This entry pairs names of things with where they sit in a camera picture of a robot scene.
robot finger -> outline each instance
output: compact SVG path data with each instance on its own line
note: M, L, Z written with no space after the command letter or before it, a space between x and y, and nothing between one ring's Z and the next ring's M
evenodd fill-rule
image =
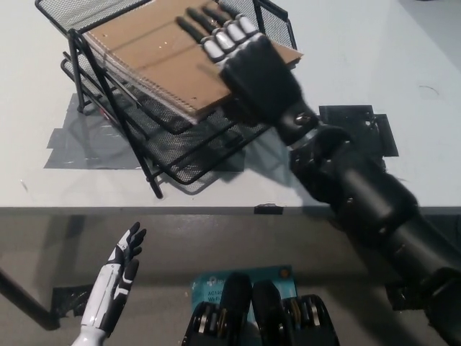
M139 247L143 243L146 233L147 233L146 229L142 229L140 232L133 235L130 240L130 249Z
M198 43L207 54L207 57L216 65L224 64L227 55L220 46L213 40L212 36L204 36L199 30L195 29L183 17L177 17L176 23L185 31L196 43Z
M237 49L237 44L229 37L227 32L222 27L213 25L205 15L192 7L188 7L186 13L212 35L225 54L229 55Z
M143 251L143 248L142 248L142 247L136 247L136 248L133 250L133 257L138 256L142 251Z
M193 9L192 7L187 7L186 13L194 21L199 23L200 26L203 27L210 35L219 28L218 26L213 25L211 22L208 22L208 18L206 16L198 12L196 9Z
M203 13L209 16L211 19L215 20L219 25L225 28L225 31L228 33L230 38L236 43L236 45L241 45L247 40L245 33L238 26L238 23L232 19L225 17L220 12L209 7L202 7Z
M137 231L139 231L140 226L141 226L141 224L139 223L139 221L135 222L135 224L132 225L131 228L130 228L130 234L134 234Z
M245 32L247 38L253 38L253 36L257 34L261 35L259 30L253 25L253 23L251 23L251 20L248 17L245 17L242 13L239 13L237 10L221 1L219 2L219 7L238 23L238 26L243 30L243 32Z

black tape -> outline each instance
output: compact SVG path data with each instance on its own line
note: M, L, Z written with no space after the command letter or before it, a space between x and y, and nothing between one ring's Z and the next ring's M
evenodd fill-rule
M383 157L398 156L386 114L376 115L371 105L320 106L320 118L344 128L357 147L385 168Z
M69 311L74 316L83 316L92 289L93 285L54 288L51 313L59 319L66 317Z
M279 207L274 203L260 204L254 207L254 214L259 215L282 215L283 207Z

spiral notebook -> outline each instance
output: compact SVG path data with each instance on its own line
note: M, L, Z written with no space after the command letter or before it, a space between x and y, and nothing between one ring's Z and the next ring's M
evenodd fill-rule
M217 8L214 1L155 0L85 36L103 67L191 123L198 123L231 95L218 68L174 21L176 16L187 18L187 7L204 5ZM274 46L286 63L302 56L291 48Z

robotic hand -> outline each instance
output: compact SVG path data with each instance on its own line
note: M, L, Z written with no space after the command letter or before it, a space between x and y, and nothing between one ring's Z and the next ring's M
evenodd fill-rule
M114 331L139 267L134 257L141 253L146 235L139 229L137 222L125 232L99 271L73 346L101 346Z
M345 130L320 122L270 40L242 14L220 8L187 10L206 37L185 18L176 22L220 69L245 117L275 127L304 188L331 206L343 229L381 253L418 292L431 325L447 343L461 345L461 253L425 220L411 192L357 150Z

